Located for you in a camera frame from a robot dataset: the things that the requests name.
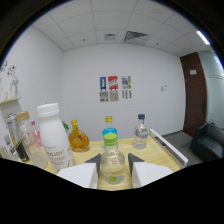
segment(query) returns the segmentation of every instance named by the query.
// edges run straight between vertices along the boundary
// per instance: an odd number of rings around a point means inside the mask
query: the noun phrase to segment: ceiling
[[[178,57],[212,50],[191,23],[150,0],[74,0],[49,11],[33,26],[63,51],[95,44],[138,44],[124,42],[128,31],[148,35],[141,45]],[[115,39],[105,40],[105,34],[116,34]]]

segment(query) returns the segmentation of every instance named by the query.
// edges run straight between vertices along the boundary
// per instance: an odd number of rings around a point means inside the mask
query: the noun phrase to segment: black chair
[[[209,123],[197,127],[190,149],[204,162],[224,158],[224,130]]]

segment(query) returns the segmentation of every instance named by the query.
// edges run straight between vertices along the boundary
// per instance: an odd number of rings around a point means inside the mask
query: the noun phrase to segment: shelf
[[[2,101],[2,102],[0,103],[0,105],[3,104],[3,103],[7,103],[7,102],[10,102],[10,101],[15,101],[15,100],[19,100],[19,99],[21,99],[21,97],[14,98],[14,99],[9,99],[9,100],[4,100],[4,101]]]

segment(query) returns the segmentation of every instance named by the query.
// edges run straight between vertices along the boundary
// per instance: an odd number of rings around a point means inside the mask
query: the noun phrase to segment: tabletop
[[[147,147],[144,149],[136,149],[133,146],[134,139],[120,139],[118,140],[118,150],[120,150],[125,156],[125,179],[123,182],[117,185],[111,185],[104,180],[102,170],[100,170],[100,176],[98,181],[99,190],[125,190],[132,189],[132,180],[130,176],[129,163],[128,163],[128,153],[139,157],[147,163],[152,163],[160,166],[168,167],[172,172],[176,172],[182,169],[182,166],[177,162],[177,160],[152,136],[147,139]],[[103,141],[90,141],[89,149],[86,152],[73,152],[76,164],[83,164],[85,161],[95,157],[99,153],[102,155],[105,152]],[[44,169],[52,174],[57,174],[52,164],[48,160],[48,165]]]

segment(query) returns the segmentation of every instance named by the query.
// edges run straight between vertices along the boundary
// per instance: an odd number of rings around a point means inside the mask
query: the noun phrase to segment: brown door
[[[195,128],[206,120],[207,92],[205,75],[197,53],[180,58],[186,87],[186,111],[183,131],[194,135]]]

